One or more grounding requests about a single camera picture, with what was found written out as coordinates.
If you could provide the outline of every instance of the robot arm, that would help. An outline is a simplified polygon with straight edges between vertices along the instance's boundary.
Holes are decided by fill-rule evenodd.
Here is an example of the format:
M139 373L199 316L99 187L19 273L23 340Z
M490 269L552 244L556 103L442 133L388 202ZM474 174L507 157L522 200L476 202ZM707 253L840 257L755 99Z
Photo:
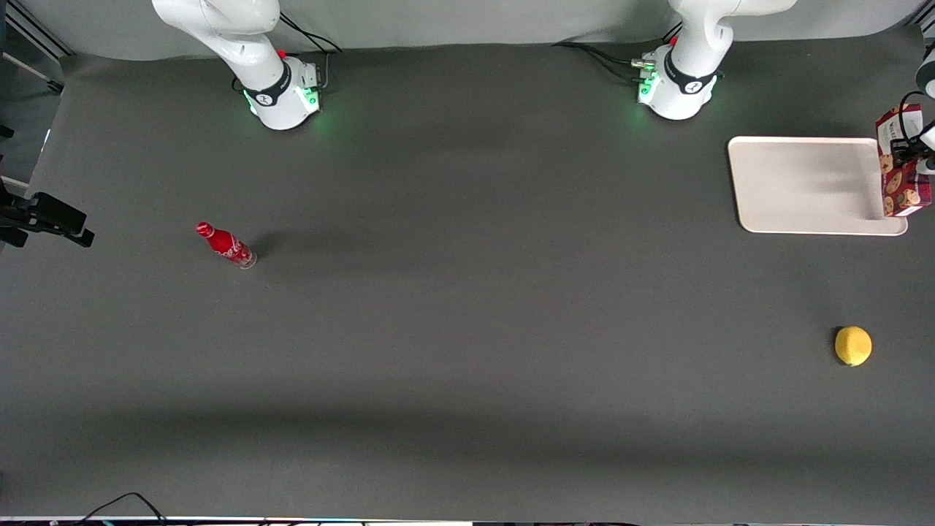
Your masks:
M682 17L682 32L674 47L663 45L634 61L644 68L640 75L646 79L638 101L667 119L692 117L711 99L714 73L734 41L733 28L722 19L778 13L796 1L669 0Z
M244 87L262 90L282 75L265 33L280 19L279 0L152 0L163 21L218 53Z
M682 17L679 45L672 63L692 77L711 75L734 41L726 17L769 15L788 10L797 0L669 0Z
M230 66L266 126L289 129L318 110L315 66L280 57L266 38L280 19L279 0L152 0L152 6L163 22L197 38Z

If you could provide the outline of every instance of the black cable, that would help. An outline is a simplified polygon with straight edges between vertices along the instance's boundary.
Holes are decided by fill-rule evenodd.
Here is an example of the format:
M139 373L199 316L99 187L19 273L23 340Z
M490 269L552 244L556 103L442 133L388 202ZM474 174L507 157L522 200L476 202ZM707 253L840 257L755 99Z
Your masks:
M153 515L155 515L156 518L159 520L159 524L161 524L162 526L165 526L165 515L163 515L162 512L160 512L158 509L156 509L156 506L152 505L152 503L151 503L150 501L146 500L146 497L140 495L139 493L137 493L137 492L135 492L135 491L130 491L129 493L124 493L124 494L121 495L120 497L117 497L116 499L110 501L110 502L107 503L107 504L101 504L101 505L99 505L99 506L96 507L94 510L92 510L91 513L89 513L88 515L85 515L85 516L84 516L84 519L78 520L78 521L76 521L76 522L72 522L71 524L84 524L85 522L88 521L88 519L90 519L91 517L97 515L97 512L101 511L102 509L108 507L108 506L111 505L111 504L116 504L117 502L119 502L119 501L121 501L121 500L123 500L123 499L125 499L125 498L127 498L127 497L130 497L130 496L137 497L140 501L143 501L143 504L145 504L145 505L152 511Z
M682 31L682 23L681 23L681 22L679 22L679 23L673 25L672 28L669 29L669 30L662 36L662 42L663 42L664 44L668 44L669 41L670 41L673 37L675 37L676 35L679 34L680 31Z
M906 124L905 124L905 122L903 122L903 120L902 120L902 107L906 105L906 101L909 100L909 97L911 97L911 96L913 96L913 95L925 95L925 94L922 93L922 92L920 92L920 91L909 92L908 94L904 95L903 98L902 98L902 100L900 100L900 102L899 102L899 112L898 112L898 115L899 115L899 131L902 132L902 138L903 138L903 140L905 140L907 143L909 142L909 136L906 135Z
M289 27L295 29L296 31L298 31L298 32L301 33L302 35L305 35L306 38L309 38L309 39L318 38L319 40L323 40L323 41L327 42L332 48L334 48L335 50L337 50L339 53L343 53L343 52L344 52L344 50L341 49L340 46L339 46L338 44L335 44L335 43L332 42L331 40L329 40L329 39L327 39L327 38L325 38L325 37L322 37L321 35L315 35L314 33L309 33L308 31L302 29L301 27L299 27L299 25L298 25L297 23L293 22L292 19L290 19L288 16L286 16L285 13L281 13L281 14L280 14L280 18L282 19L283 22L286 23L286 25L288 25Z
M620 73L619 71L614 70L609 64L601 60L601 53L600 52L594 53L591 49L589 49L591 48L591 46L584 46L583 44L582 45L569 45L569 44L575 44L575 42L558 42L558 43L553 44L553 46L557 46L559 48L573 48L573 49L584 51L585 53L587 53L588 56L595 59L601 67L606 69L608 73L610 73L617 79L626 80L626 81L633 80L632 78Z
M297 25L295 25L293 22L291 22L291 21L287 22L286 19L285 19L284 17L283 17L283 19L282 19L282 22L285 23L286 25L288 25L289 27L295 29L295 30L298 31L299 33L301 33L303 37L307 38L307 39L309 40L309 42L311 42L312 44L314 44L316 48L318 48L319 50L322 51L322 53L328 54L328 50L326 50L325 48L323 48L322 45L318 43L318 40L315 40L315 39L312 38L309 34L307 34L305 31L303 31L302 29L299 29L299 27L298 27Z
M598 48L595 48L594 46L588 46L587 44L582 44L581 42L555 42L553 46L557 46L559 48L575 48L578 50L590 51L592 53L596 53L600 55L601 57L603 57L604 59L610 62L613 62L614 64L623 64L625 66L630 65L630 61L626 59L617 58L613 55L608 55L604 51L601 51Z

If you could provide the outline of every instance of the lemon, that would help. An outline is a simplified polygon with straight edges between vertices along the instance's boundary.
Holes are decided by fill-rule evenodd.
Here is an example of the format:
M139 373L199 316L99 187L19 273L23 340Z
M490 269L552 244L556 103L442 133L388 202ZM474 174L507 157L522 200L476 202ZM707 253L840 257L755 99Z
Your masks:
M834 339L834 351L842 362L856 367L870 357L870 335L860 327L845 327L838 331Z

